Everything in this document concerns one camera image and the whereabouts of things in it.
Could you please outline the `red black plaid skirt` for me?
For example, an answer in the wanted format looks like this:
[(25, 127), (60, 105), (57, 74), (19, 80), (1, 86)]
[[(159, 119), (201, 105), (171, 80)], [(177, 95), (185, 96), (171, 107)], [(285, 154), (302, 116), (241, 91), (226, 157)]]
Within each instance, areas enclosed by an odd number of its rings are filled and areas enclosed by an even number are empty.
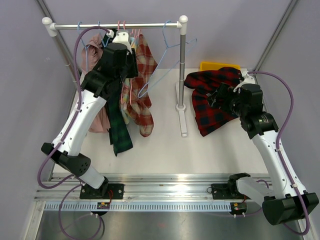
[(195, 122), (203, 137), (237, 118), (233, 113), (211, 107), (208, 97), (218, 89), (221, 83), (235, 87), (243, 79), (241, 71), (234, 67), (197, 71), (186, 76), (184, 86), (193, 90), (191, 100)]

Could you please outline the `pink hanger with plaid skirt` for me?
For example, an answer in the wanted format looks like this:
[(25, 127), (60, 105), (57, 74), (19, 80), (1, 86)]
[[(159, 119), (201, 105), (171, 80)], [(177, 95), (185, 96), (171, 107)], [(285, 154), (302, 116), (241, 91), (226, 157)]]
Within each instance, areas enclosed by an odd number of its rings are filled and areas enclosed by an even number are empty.
[[(129, 43), (134, 51), (137, 50), (138, 38), (141, 33), (141, 29), (132, 29), (129, 33)], [(120, 95), (120, 103), (126, 105), (126, 101), (132, 102), (132, 91), (133, 91), (133, 78), (126, 78), (122, 84), (122, 90)]]

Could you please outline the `red beige plaid skirt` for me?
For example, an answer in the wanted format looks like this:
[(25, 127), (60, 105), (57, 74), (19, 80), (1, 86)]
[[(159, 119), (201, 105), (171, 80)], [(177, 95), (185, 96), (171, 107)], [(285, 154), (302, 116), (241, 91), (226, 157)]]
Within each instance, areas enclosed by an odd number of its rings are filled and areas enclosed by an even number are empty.
[(136, 61), (138, 76), (134, 80), (134, 92), (136, 102), (128, 107), (133, 122), (139, 126), (139, 133), (143, 137), (151, 135), (154, 128), (154, 120), (150, 111), (152, 106), (148, 90), (148, 82), (154, 73), (158, 63), (154, 59), (147, 40), (143, 34), (138, 37), (136, 48)]

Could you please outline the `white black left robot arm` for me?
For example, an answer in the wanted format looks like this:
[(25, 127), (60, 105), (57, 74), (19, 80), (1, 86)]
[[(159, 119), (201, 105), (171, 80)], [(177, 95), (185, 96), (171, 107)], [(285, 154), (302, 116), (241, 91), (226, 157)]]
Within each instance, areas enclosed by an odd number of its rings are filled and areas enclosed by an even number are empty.
[(81, 154), (85, 136), (98, 112), (121, 88), (122, 81), (138, 73), (135, 53), (122, 43), (110, 43), (93, 69), (84, 76), (80, 96), (60, 134), (45, 142), (41, 151), (63, 169), (85, 183), (83, 190), (92, 198), (108, 195), (109, 180)]

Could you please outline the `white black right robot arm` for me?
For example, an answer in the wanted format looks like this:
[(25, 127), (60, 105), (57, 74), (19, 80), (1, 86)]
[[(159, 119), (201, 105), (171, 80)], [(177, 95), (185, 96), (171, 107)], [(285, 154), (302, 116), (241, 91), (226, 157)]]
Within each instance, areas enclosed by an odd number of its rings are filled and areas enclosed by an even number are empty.
[(272, 183), (272, 189), (269, 189), (247, 173), (235, 174), (230, 176), (233, 182), (227, 185), (228, 195), (232, 198), (245, 195), (255, 201), (273, 226), (306, 219), (319, 204), (319, 198), (316, 193), (307, 191), (293, 170), (276, 121), (263, 110), (260, 86), (246, 83), (232, 87), (222, 83), (207, 100), (210, 107), (239, 117), (241, 127), (258, 149)]

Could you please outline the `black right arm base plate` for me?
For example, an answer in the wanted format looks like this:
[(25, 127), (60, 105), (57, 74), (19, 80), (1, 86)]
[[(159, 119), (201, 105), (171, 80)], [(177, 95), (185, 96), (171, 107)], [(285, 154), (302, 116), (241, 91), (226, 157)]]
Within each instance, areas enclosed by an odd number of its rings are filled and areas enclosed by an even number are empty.
[(214, 200), (242, 200), (241, 194), (231, 191), (227, 183), (213, 183), (206, 192), (212, 196)]

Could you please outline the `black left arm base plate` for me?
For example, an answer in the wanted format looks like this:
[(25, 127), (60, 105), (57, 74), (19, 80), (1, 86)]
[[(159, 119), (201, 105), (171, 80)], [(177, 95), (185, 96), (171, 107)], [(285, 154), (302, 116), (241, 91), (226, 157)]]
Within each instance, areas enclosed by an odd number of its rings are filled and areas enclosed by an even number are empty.
[(82, 200), (122, 200), (124, 186), (121, 183), (107, 183), (95, 189), (85, 184), (81, 187), (79, 198)]

